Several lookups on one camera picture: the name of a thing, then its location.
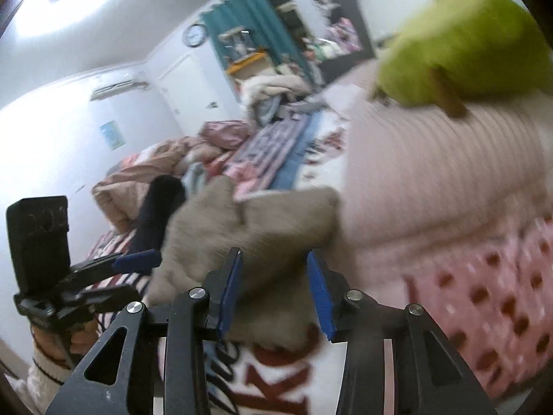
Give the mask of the white knit sleeve forearm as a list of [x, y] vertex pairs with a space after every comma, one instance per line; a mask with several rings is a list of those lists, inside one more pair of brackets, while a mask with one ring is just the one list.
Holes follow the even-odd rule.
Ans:
[[8, 384], [32, 414], [44, 414], [72, 370], [34, 344], [33, 362], [25, 379], [6, 375]]

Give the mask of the person's left hand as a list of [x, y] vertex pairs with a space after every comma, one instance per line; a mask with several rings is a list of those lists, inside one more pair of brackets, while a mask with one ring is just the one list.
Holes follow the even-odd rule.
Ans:
[[44, 371], [73, 370], [99, 339], [101, 327], [99, 321], [93, 319], [62, 333], [54, 333], [31, 323], [32, 365]]

